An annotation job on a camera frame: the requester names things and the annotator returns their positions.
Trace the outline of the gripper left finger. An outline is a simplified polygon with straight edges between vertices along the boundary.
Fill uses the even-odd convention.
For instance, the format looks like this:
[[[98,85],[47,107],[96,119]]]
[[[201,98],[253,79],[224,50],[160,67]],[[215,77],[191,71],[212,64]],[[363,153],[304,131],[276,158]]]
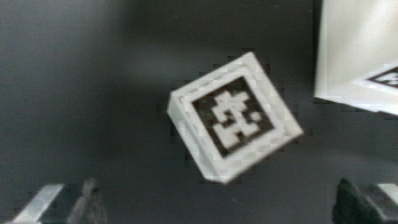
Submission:
[[[96,179],[88,178],[80,188],[66,184],[45,185],[11,224],[107,224]]]

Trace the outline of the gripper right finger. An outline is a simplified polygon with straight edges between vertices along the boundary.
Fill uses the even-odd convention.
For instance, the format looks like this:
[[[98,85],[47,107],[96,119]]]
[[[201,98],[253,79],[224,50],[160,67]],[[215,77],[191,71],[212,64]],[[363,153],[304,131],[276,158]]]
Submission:
[[[398,184],[338,184],[333,207],[335,224],[398,224]]]

